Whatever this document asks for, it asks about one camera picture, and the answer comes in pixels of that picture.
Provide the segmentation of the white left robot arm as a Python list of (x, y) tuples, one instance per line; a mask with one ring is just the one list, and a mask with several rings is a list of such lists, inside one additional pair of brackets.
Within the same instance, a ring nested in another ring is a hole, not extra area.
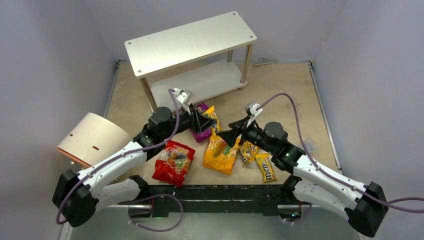
[(142, 177), (135, 175), (116, 184), (112, 180), (155, 157), (174, 135), (189, 129), (203, 132), (215, 123), (193, 106), (176, 113), (157, 108), (143, 130), (122, 149), (94, 166), (79, 172), (68, 169), (60, 175), (52, 197), (58, 209), (56, 223), (78, 227), (105, 207), (136, 200), (147, 187)]

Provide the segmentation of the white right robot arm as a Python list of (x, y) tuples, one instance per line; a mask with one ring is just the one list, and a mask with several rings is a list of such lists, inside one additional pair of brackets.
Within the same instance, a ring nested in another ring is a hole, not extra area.
[(246, 117), (230, 123), (230, 129), (218, 136), (231, 147), (247, 141), (270, 153), (274, 165), (291, 174), (283, 186), (292, 190), (294, 198), (336, 213), (364, 236), (376, 236), (389, 210), (381, 203), (386, 196), (379, 184), (353, 180), (309, 158), (288, 141), (288, 133), (279, 122), (260, 128), (248, 121)]

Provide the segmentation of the yellow M&M candy bag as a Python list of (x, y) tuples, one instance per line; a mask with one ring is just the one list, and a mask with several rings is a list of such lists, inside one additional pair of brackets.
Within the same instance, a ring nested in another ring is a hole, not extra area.
[(212, 124), (212, 126), (210, 127), (211, 129), (211, 135), (216, 137), (217, 133), (222, 131), (222, 127), (221, 127), (221, 123), (220, 120), (216, 114), (216, 110), (214, 106), (211, 106), (210, 108), (208, 108), (203, 114), (203, 116), (211, 118), (214, 120), (214, 123)]

